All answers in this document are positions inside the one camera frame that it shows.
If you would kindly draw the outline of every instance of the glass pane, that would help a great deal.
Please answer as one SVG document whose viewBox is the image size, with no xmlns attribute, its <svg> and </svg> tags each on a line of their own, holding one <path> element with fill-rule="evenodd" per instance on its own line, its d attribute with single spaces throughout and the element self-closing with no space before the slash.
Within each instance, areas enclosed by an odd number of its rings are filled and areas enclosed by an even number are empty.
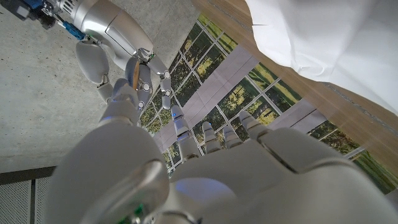
<svg viewBox="0 0 398 224">
<path fill-rule="evenodd" d="M 184 106 L 187 101 L 191 98 L 191 96 L 199 89 L 200 83 L 196 76 L 191 73 L 188 80 L 181 86 L 178 92 L 175 93 L 175 96 L 180 102 L 181 106 Z"/>
<path fill-rule="evenodd" d="M 222 129 L 216 133 L 216 138 L 217 138 L 217 141 L 221 145 L 221 149 L 226 149 L 226 145 L 225 145 L 225 141 L 224 141 L 224 134 L 223 134 Z"/>
<path fill-rule="evenodd" d="M 245 128 L 241 124 L 239 118 L 235 118 L 231 122 L 232 128 L 235 130 L 236 134 L 242 141 L 249 139 L 249 134 L 246 132 Z"/>
<path fill-rule="evenodd" d="M 172 96 L 172 99 L 170 101 L 170 108 L 173 107 L 174 105 L 178 106 L 177 101 L 175 100 L 175 96 Z"/>
<path fill-rule="evenodd" d="M 169 175 L 169 179 L 172 178 L 173 173 L 174 173 L 174 170 L 173 170 L 173 169 L 171 169 L 171 170 L 167 173 L 167 174 Z"/>
<path fill-rule="evenodd" d="M 214 45 L 195 69 L 200 81 L 203 83 L 225 58 L 225 54 Z"/>
<path fill-rule="evenodd" d="M 181 60 L 180 63 L 178 63 L 177 67 L 175 67 L 173 73 L 171 74 L 171 79 L 172 79 L 172 88 L 173 90 L 177 90 L 177 88 L 181 85 L 182 81 L 189 75 L 191 72 L 191 69 L 185 63 L 184 60 Z"/>
<path fill-rule="evenodd" d="M 207 36 L 207 34 L 202 32 L 189 48 L 189 50 L 185 53 L 185 58 L 192 68 L 199 62 L 199 59 L 206 53 L 210 46 L 210 38 Z"/>
<path fill-rule="evenodd" d="M 222 46 L 222 48 L 224 48 L 227 53 L 231 53 L 235 49 L 235 47 L 238 46 L 238 43 L 236 43 L 225 33 L 221 35 L 217 42 Z"/>
<path fill-rule="evenodd" d="M 262 63 L 258 63 L 248 75 L 261 90 L 265 90 L 271 83 L 278 79 L 278 77 L 263 66 Z"/>
<path fill-rule="evenodd" d="M 195 25 L 193 25 L 192 30 L 189 32 L 188 37 L 185 39 L 184 43 L 181 46 L 180 50 L 183 54 L 189 49 L 189 47 L 191 47 L 193 41 L 200 34 L 200 32 L 201 32 L 200 26 L 195 23 Z"/>
<path fill-rule="evenodd" d="M 336 130 L 334 133 L 331 133 L 326 138 L 322 139 L 321 142 L 329 145 L 333 149 L 336 149 L 343 155 L 359 147 L 359 144 L 355 143 L 340 130 Z"/>
<path fill-rule="evenodd" d="M 172 64 L 170 65 L 169 72 L 171 72 L 173 70 L 173 68 L 176 66 L 176 64 L 178 63 L 178 61 L 180 59 L 181 59 L 181 54 L 180 54 L 180 52 L 177 52 L 177 55 L 175 56 Z"/>
<path fill-rule="evenodd" d="M 182 162 L 180 162 L 179 164 L 175 165 L 175 168 L 177 168 L 179 165 L 181 165 Z"/>
<path fill-rule="evenodd" d="M 204 146 L 204 145 L 200 146 L 200 149 L 201 149 L 201 151 L 203 152 L 203 155 L 206 155 L 205 146 Z"/>
<path fill-rule="evenodd" d="M 321 139 L 324 136 L 326 136 L 327 134 L 334 131 L 335 129 L 337 129 L 337 126 L 332 124 L 330 121 L 325 121 L 322 124 L 318 125 L 318 127 L 312 129 L 307 134 L 309 134 L 310 136 L 312 136 L 316 139 Z"/>
<path fill-rule="evenodd" d="M 218 106 L 228 119 L 238 114 L 259 92 L 246 78 L 243 78 L 219 103 Z"/>
<path fill-rule="evenodd" d="M 147 126 L 149 122 L 152 121 L 154 116 L 155 116 L 154 106 L 152 105 L 152 103 L 149 103 L 147 105 L 147 109 L 143 112 L 142 116 L 140 117 L 141 126 L 142 127 Z"/>
<path fill-rule="evenodd" d="M 172 162 L 170 161 L 169 150 L 163 152 L 163 158 L 164 161 L 166 162 L 167 169 L 171 168 Z"/>
<path fill-rule="evenodd" d="M 288 87 L 282 80 L 268 90 L 266 95 L 275 103 L 281 112 L 285 112 L 301 100 L 301 96 Z"/>
<path fill-rule="evenodd" d="M 207 32 L 214 38 L 217 39 L 217 37 L 223 32 L 216 24 L 213 22 L 210 22 L 207 27 L 206 27 Z"/>
<path fill-rule="evenodd" d="M 256 118 L 263 125 L 271 124 L 279 114 L 272 108 L 272 106 L 264 99 L 260 97 L 247 109 L 247 112 Z"/>
<path fill-rule="evenodd" d="M 156 119 L 146 127 L 146 130 L 149 132 L 150 135 L 154 136 L 156 132 L 158 132 L 161 128 L 162 125 L 160 125 L 160 119 L 156 117 Z"/>
<path fill-rule="evenodd" d="M 353 162 L 367 173 L 384 194 L 388 194 L 398 187 L 398 178 L 378 163 L 368 151 L 363 151 Z"/>
<path fill-rule="evenodd" d="M 214 131 L 220 128 L 222 125 L 225 124 L 225 119 L 218 111 L 217 107 L 214 107 L 208 115 L 206 115 L 195 127 L 193 127 L 193 133 L 198 140 L 198 143 L 201 144 L 205 138 L 203 137 L 203 131 L 201 129 L 201 125 L 203 122 L 208 121 L 211 124 L 211 127 Z"/>
<path fill-rule="evenodd" d="M 159 111 L 163 107 L 162 103 L 162 91 L 159 89 L 159 91 L 156 93 L 154 99 L 152 100 L 154 103 L 156 111 Z"/>
<path fill-rule="evenodd" d="M 160 120 L 162 120 L 163 126 L 165 126 L 166 124 L 169 123 L 169 121 L 171 121 L 172 114 L 171 114 L 170 110 L 162 109 L 162 111 L 160 111 L 160 113 L 159 113 L 159 118 L 160 118 Z"/>
<path fill-rule="evenodd" d="M 203 15 L 203 14 L 200 14 L 200 15 L 199 15 L 198 21 L 199 21 L 203 26 L 206 26 L 207 23 L 210 22 L 210 20 L 207 19 L 207 17 L 206 17 L 205 15 Z"/>
<path fill-rule="evenodd" d="M 197 125 L 195 125 L 192 130 L 193 130 L 193 134 L 195 135 L 197 141 L 199 144 L 201 144 L 204 140 L 205 137 L 203 136 L 203 131 L 201 130 L 201 124 L 203 123 L 203 120 L 200 121 L 199 123 L 197 123 Z"/>
<path fill-rule="evenodd" d="M 170 156 L 172 157 L 173 164 L 176 164 L 181 160 L 180 150 L 178 149 L 178 143 L 175 142 L 169 147 Z"/>
</svg>

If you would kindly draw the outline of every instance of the white cloth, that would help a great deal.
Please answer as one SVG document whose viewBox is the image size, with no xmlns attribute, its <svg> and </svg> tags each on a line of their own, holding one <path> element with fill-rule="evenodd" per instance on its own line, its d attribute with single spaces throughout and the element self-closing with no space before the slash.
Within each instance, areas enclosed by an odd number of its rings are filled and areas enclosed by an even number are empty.
<svg viewBox="0 0 398 224">
<path fill-rule="evenodd" d="M 246 0 L 258 49 L 398 114 L 397 0 Z"/>
</svg>

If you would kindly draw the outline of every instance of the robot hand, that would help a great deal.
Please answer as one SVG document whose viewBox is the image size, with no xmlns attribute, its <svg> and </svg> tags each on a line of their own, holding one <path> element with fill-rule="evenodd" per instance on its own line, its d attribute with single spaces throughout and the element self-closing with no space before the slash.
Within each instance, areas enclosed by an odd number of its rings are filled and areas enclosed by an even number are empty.
<svg viewBox="0 0 398 224">
<path fill-rule="evenodd" d="M 153 92 L 151 70 L 160 77 L 163 107 L 170 108 L 170 73 L 160 58 L 153 53 L 153 44 L 144 30 L 126 11 L 107 0 L 61 0 L 54 4 L 73 19 L 73 25 L 70 26 L 62 21 L 68 31 L 80 40 L 82 39 L 82 35 L 78 35 L 80 32 L 88 35 L 90 40 L 94 40 L 91 43 L 89 41 L 77 43 L 76 57 L 87 79 L 99 85 L 99 94 L 105 102 L 109 99 L 111 86 L 107 85 L 102 89 L 101 86 L 107 83 L 108 79 L 105 76 L 108 72 L 104 74 L 98 69 L 87 69 L 93 65 L 101 67 L 100 63 L 106 63 L 105 67 L 109 70 L 109 65 L 104 61 L 106 54 L 100 52 L 99 47 L 105 49 L 113 62 L 126 71 L 127 79 L 129 76 L 133 77 L 128 80 L 134 82 L 133 87 L 138 91 L 139 110 L 146 106 Z"/>
<path fill-rule="evenodd" d="M 153 44 L 139 24 L 124 10 L 108 0 L 15 0 L 0 1 L 0 4 L 21 20 L 31 18 L 39 20 L 45 29 L 51 28 L 55 21 L 74 35 L 78 40 L 88 36 L 89 41 L 81 41 L 76 46 L 76 56 L 83 73 L 98 88 L 102 99 L 107 102 L 112 86 L 108 83 L 109 65 L 105 62 L 106 54 L 99 47 L 104 48 L 113 62 L 121 69 L 131 68 L 128 63 L 136 58 L 140 65 L 146 65 L 143 70 L 152 70 L 160 77 L 163 107 L 170 108 L 171 80 L 170 73 L 160 58 L 153 53 Z M 73 19 L 73 24 L 64 21 L 59 12 L 65 12 Z M 93 65 L 101 69 L 88 70 Z M 150 83 L 150 72 L 144 71 L 135 79 L 137 90 L 149 92 L 139 93 L 140 107 L 146 106 L 153 89 Z"/>
<path fill-rule="evenodd" d="M 73 25 L 104 48 L 113 62 L 125 70 L 127 75 L 136 67 L 136 63 L 129 63 L 131 58 L 144 65 L 139 67 L 145 71 L 133 79 L 137 81 L 134 84 L 137 90 L 145 91 L 145 94 L 139 94 L 140 108 L 146 106 L 153 92 L 149 69 L 160 77 L 163 107 L 170 108 L 170 73 L 153 53 L 153 44 L 144 30 L 126 11 L 107 0 L 61 0 L 57 4 L 73 19 Z"/>
<path fill-rule="evenodd" d="M 203 123 L 206 155 L 172 108 L 183 164 L 169 180 L 154 140 L 136 127 L 135 89 L 116 82 L 99 127 L 55 169 L 47 223 L 395 223 L 398 214 L 358 168 L 293 129 L 239 115 L 250 139 L 225 127 L 221 148 Z"/>
</svg>

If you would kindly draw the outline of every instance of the window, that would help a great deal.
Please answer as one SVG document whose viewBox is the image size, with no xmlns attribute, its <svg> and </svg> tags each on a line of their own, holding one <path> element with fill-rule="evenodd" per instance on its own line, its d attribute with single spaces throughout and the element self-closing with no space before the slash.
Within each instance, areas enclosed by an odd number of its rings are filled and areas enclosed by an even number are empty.
<svg viewBox="0 0 398 224">
<path fill-rule="evenodd" d="M 169 67 L 172 77 L 170 107 L 184 107 L 236 46 L 234 40 L 201 14 Z M 216 117 L 223 118 L 220 112 Z M 171 119 L 170 110 L 162 107 L 162 92 L 158 88 L 141 114 L 141 125 L 153 135 Z"/>
<path fill-rule="evenodd" d="M 237 45 L 215 23 L 201 14 L 169 68 L 172 76 L 171 106 L 184 107 Z M 259 63 L 190 130 L 198 152 L 202 155 L 206 153 L 201 129 L 203 122 L 211 123 L 221 147 L 226 149 L 223 137 L 226 125 L 233 127 L 242 141 L 249 139 L 238 118 L 240 111 L 246 110 L 260 123 L 268 125 L 300 99 L 278 76 Z M 161 91 L 158 89 L 141 116 L 142 126 L 154 134 L 171 119 L 170 110 L 162 108 Z M 182 162 L 177 142 L 166 151 L 164 157 L 171 176 Z"/>
<path fill-rule="evenodd" d="M 353 162 L 370 177 L 385 195 L 398 187 L 398 178 L 378 163 L 368 151 L 363 151 L 355 156 Z"/>
<path fill-rule="evenodd" d="M 319 141 L 329 145 L 333 149 L 336 149 L 343 155 L 359 147 L 358 143 L 354 142 L 330 121 L 325 121 L 324 123 L 320 124 L 313 130 L 308 132 L 308 134 L 318 139 Z"/>
</svg>

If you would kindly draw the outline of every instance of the vent grille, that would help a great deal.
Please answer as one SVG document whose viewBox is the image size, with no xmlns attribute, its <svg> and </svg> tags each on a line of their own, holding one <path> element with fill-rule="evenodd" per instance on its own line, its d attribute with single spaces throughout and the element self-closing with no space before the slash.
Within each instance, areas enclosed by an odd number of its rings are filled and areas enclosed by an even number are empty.
<svg viewBox="0 0 398 224">
<path fill-rule="evenodd" d="M 0 185 L 0 223 L 29 223 L 31 181 Z"/>
<path fill-rule="evenodd" d="M 36 179 L 35 190 L 35 224 L 44 223 L 45 204 L 51 177 Z"/>
<path fill-rule="evenodd" d="M 65 0 L 62 4 L 62 10 L 71 16 L 78 2 L 79 0 Z"/>
</svg>

